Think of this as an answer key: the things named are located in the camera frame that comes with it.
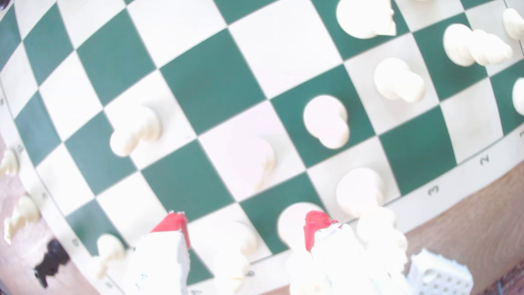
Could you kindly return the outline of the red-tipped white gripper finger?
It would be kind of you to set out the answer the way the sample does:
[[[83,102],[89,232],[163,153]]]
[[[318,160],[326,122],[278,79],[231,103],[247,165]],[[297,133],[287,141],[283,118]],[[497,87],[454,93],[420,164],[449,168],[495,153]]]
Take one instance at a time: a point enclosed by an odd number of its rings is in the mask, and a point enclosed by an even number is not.
[[[324,294],[413,294],[403,275],[407,238],[391,210],[358,218],[356,232],[321,211],[305,217],[305,246]]]
[[[125,273],[126,294],[189,294],[187,217],[171,211],[138,241]]]

